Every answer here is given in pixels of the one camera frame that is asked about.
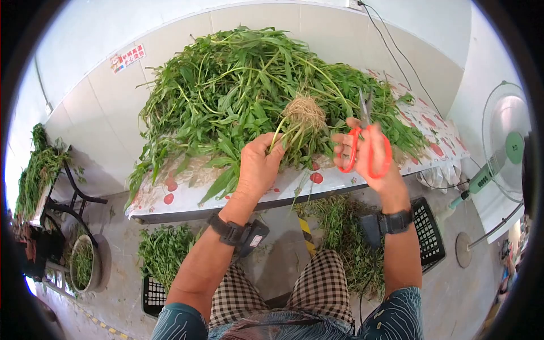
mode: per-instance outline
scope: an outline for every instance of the black plastic crate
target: black plastic crate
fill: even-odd
[[[412,201],[412,210],[417,237],[419,238],[421,267],[425,274],[446,258],[446,250],[427,200],[420,197]]]
[[[141,282],[141,309],[144,313],[158,318],[166,302],[164,286],[152,277],[145,277]]]

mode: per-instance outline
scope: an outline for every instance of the scissors handle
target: scissors handle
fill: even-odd
[[[367,130],[368,132],[370,132],[370,125],[367,127]],[[385,174],[389,170],[389,167],[391,166],[391,160],[393,159],[393,155],[391,152],[391,143],[389,142],[389,139],[387,139],[387,137],[385,137],[383,133],[381,134],[381,136],[384,138],[385,159],[378,173],[374,172],[374,148],[372,148],[372,140],[369,139],[370,148],[368,150],[368,176],[370,176],[370,178],[374,180],[385,176]]]
[[[355,165],[355,155],[357,155],[357,141],[359,139],[359,135],[361,134],[361,132],[362,132],[362,129],[360,127],[356,127],[348,133],[348,135],[353,136],[353,143],[351,143],[352,145],[351,154],[349,156],[349,164],[346,168],[343,168],[341,166],[338,167],[338,169],[345,174],[350,172],[353,169],[353,166]],[[342,158],[342,155],[340,153],[337,153],[336,157]]]
[[[371,125],[366,127],[366,130],[368,132],[370,132],[370,127]],[[360,127],[356,127],[348,133],[348,135],[353,136],[353,143],[351,144],[352,147],[351,147],[351,154],[349,157],[349,164],[346,168],[343,168],[341,166],[338,167],[338,169],[345,174],[350,172],[353,169],[353,166],[355,165],[355,156],[357,154],[357,142],[361,132],[362,132],[362,129]],[[381,136],[384,139],[385,159],[384,159],[384,163],[381,166],[381,169],[377,173],[374,172],[374,166],[373,166],[374,165],[373,164],[374,149],[372,148],[372,140],[369,139],[370,148],[368,151],[368,176],[370,176],[370,178],[372,179],[378,179],[378,178],[384,177],[387,171],[389,170],[389,167],[391,166],[391,160],[393,159],[392,152],[391,152],[391,143],[389,142],[389,139],[387,139],[387,137],[383,133],[381,134]],[[337,153],[336,156],[339,158],[342,157],[340,153]]]

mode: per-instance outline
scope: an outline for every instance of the fan base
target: fan base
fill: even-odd
[[[468,245],[471,243],[470,236],[467,233],[460,232],[455,240],[455,254],[457,255],[457,262],[462,268],[467,268],[472,260],[472,252],[468,249]]]

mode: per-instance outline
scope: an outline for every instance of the tiled floor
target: tiled floor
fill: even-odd
[[[450,190],[447,195],[423,188],[413,177],[406,177],[412,197],[425,196],[435,213],[456,197]],[[370,189],[354,192],[358,199],[378,203]],[[129,221],[122,212],[127,193],[107,197],[106,205],[91,203],[85,209],[84,219],[100,243],[104,275],[100,288],[83,294],[74,302],[51,290],[38,287],[38,296],[58,315],[68,339],[117,338],[108,331],[110,327],[135,339],[149,338],[156,320],[141,310],[141,277],[138,263],[139,233],[142,227],[153,229],[156,225],[141,226]],[[270,227],[270,234],[243,263],[248,278],[255,283],[265,300],[289,292],[304,266],[310,260],[297,216],[289,213],[290,207],[261,212],[260,218]],[[64,228],[72,223],[65,221]],[[198,230],[205,222],[192,221]],[[312,236],[319,242],[317,223],[310,221]],[[471,265],[462,269],[455,258],[455,238],[460,231],[473,239],[483,234],[483,228],[474,205],[468,201],[442,225],[442,238],[447,256],[444,261],[423,276],[422,305],[424,333],[427,339],[470,339],[482,324],[495,295],[502,267],[498,262],[496,243],[481,243],[474,248]],[[379,301],[352,298],[352,309],[360,324],[364,317],[377,307]],[[86,316],[97,319],[95,324]]]

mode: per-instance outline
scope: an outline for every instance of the patterned shirt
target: patterned shirt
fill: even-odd
[[[351,325],[335,318],[298,310],[272,310],[209,332],[194,308],[173,303],[164,306],[153,331],[153,340],[250,340],[250,339],[423,339],[421,295],[417,287],[391,293],[363,322],[357,335]]]

